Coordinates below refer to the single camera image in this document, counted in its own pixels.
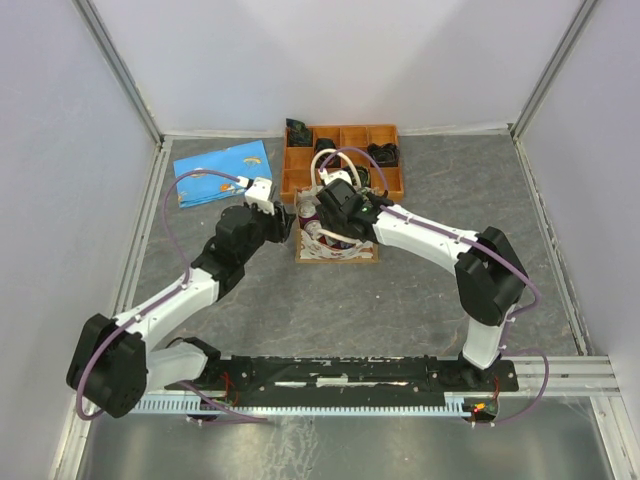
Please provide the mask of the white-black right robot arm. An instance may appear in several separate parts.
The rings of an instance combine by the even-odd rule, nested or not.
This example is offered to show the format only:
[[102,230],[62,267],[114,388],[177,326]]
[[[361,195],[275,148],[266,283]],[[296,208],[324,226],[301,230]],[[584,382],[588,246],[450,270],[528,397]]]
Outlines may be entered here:
[[529,280],[506,235],[494,227],[474,232],[427,220],[342,179],[320,188],[316,198],[321,225],[328,231],[410,252],[455,277],[469,317],[460,382],[472,391],[491,384],[505,322],[516,313]]

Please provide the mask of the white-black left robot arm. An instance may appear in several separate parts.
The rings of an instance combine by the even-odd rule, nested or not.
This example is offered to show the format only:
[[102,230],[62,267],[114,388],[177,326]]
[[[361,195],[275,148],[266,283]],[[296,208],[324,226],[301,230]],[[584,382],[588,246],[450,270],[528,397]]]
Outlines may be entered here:
[[296,220],[280,202],[265,213],[255,204],[226,208],[214,235],[175,282],[114,318],[95,314],[84,324],[66,374],[81,402],[120,418],[149,391],[190,381],[209,390],[221,378],[219,352],[199,340],[160,350],[158,344],[198,311],[224,298],[244,277],[245,265],[265,243],[284,243]]

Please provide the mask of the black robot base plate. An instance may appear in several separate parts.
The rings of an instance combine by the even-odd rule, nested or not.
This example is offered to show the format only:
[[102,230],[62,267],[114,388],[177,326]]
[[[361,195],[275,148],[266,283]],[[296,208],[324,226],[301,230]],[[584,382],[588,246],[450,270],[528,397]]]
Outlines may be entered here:
[[208,363],[191,382],[219,391],[234,406],[443,405],[447,394],[519,390],[514,363],[498,359],[486,372],[462,358],[249,357]]

